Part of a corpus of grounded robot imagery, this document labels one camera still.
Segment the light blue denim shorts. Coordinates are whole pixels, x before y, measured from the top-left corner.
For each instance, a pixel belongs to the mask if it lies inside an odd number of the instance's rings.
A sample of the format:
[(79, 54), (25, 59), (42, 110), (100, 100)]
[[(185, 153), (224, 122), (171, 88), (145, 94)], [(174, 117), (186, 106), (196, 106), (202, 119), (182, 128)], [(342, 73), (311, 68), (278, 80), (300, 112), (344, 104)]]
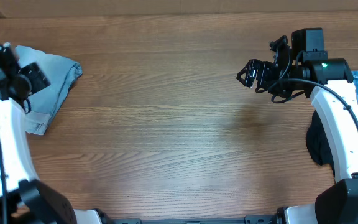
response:
[(24, 67), (35, 62), (50, 85), (30, 95), (31, 112), (26, 114), (27, 133), (43, 135), (65, 101), (74, 83), (82, 76), (81, 65), (69, 58), (48, 54), (23, 45), (16, 46), (19, 65)]

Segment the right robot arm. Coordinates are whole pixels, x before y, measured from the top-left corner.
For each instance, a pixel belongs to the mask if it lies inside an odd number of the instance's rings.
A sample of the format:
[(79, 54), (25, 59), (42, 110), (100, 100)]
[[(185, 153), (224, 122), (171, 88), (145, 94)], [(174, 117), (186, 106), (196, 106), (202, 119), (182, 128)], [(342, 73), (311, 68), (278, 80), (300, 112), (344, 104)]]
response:
[(333, 186), (314, 203), (279, 208), (274, 215), (252, 215), (246, 223), (358, 223), (358, 104), (346, 60), (331, 59), (322, 28), (305, 28), (269, 43), (273, 62), (252, 59), (237, 80), (274, 103), (305, 95), (323, 125), (335, 173)]

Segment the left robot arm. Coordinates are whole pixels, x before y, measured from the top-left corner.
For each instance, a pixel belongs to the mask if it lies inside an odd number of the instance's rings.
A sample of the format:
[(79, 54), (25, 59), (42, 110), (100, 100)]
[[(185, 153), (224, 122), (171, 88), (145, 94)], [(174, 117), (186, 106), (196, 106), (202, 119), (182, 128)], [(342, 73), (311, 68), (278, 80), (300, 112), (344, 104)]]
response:
[(35, 171), (25, 113), (29, 95), (49, 85), (36, 63), (20, 67), (11, 46), (0, 44), (0, 223), (103, 223), (97, 210), (75, 210)]

